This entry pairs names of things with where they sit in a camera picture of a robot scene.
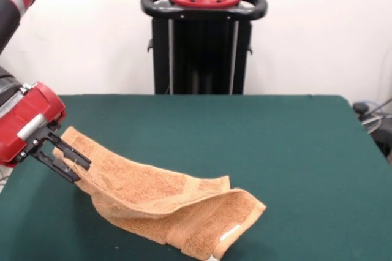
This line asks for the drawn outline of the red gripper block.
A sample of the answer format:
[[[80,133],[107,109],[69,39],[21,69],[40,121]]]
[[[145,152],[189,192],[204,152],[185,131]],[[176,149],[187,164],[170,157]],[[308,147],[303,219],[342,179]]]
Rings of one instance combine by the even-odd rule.
[[[66,115],[66,107],[60,97],[41,82],[23,85],[1,105],[1,165],[14,167],[18,164],[17,156],[28,155],[26,147],[33,133],[49,123],[61,122]],[[91,160],[70,146],[56,134],[48,133],[49,141],[70,159],[85,170],[89,170]],[[36,151],[32,156],[56,172],[70,183],[80,177],[61,159],[50,157],[43,151]]]

